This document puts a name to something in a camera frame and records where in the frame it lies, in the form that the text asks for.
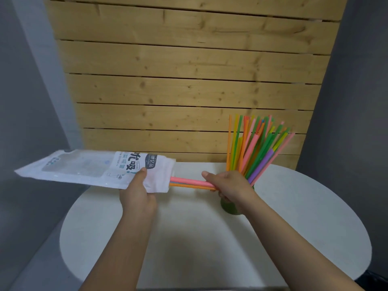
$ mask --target wood grain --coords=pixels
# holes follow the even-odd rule
[[[226,154],[223,153],[145,152],[174,158],[177,162],[226,162]],[[298,160],[299,155],[281,154],[274,159],[273,164],[295,170]]]
[[[340,20],[347,0],[75,0],[255,15]]]
[[[75,102],[313,110],[319,85],[67,74]]]
[[[285,121],[296,133],[306,133],[312,111],[176,107],[148,105],[76,104],[78,123],[83,128],[131,130],[228,131],[229,115],[271,114],[274,125]]]
[[[330,54],[338,23],[46,1],[57,39]]]
[[[66,73],[322,83],[328,56],[58,41]]]
[[[228,133],[83,129],[86,149],[225,153]],[[305,135],[295,135],[282,154],[299,155]]]

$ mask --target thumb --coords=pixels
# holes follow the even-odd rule
[[[146,178],[147,176],[147,169],[146,168],[141,168],[137,173],[136,175],[133,177],[133,180],[132,182],[133,183],[143,183],[144,179]]]
[[[209,183],[213,184],[216,186],[218,189],[221,191],[225,187],[225,178],[222,178],[220,176],[217,176],[213,173],[209,173],[208,171],[203,171],[202,172],[203,178],[208,181]]]

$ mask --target person's left arm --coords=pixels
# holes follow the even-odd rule
[[[126,190],[120,190],[123,216],[80,291],[135,290],[146,253],[157,203],[147,194],[141,169]]]

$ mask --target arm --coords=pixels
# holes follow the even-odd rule
[[[123,216],[80,291],[136,289],[157,208],[143,186],[146,176],[144,168],[120,190]]]
[[[323,256],[269,207],[237,171],[202,176],[234,202],[292,290],[362,291],[344,272]]]

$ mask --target white plastic bag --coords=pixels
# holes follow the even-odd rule
[[[148,193],[167,192],[175,159],[162,155],[123,152],[59,150],[17,169],[24,177],[126,189],[142,167],[147,168],[143,182]]]

